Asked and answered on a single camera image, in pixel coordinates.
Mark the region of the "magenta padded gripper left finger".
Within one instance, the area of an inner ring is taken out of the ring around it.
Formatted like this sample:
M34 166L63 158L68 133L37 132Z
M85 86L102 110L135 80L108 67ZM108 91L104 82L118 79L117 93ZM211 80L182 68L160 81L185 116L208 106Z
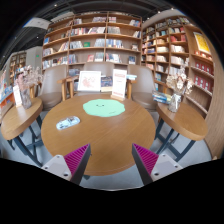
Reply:
M91 147L86 144L65 156L54 156L42 169L79 185L90 155Z

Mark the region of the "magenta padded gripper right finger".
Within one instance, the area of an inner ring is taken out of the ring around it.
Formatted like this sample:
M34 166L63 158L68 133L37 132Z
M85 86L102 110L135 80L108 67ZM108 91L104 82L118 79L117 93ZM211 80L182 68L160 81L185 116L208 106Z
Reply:
M137 144L132 144L132 155L143 185L148 185L182 169L170 156L158 155Z

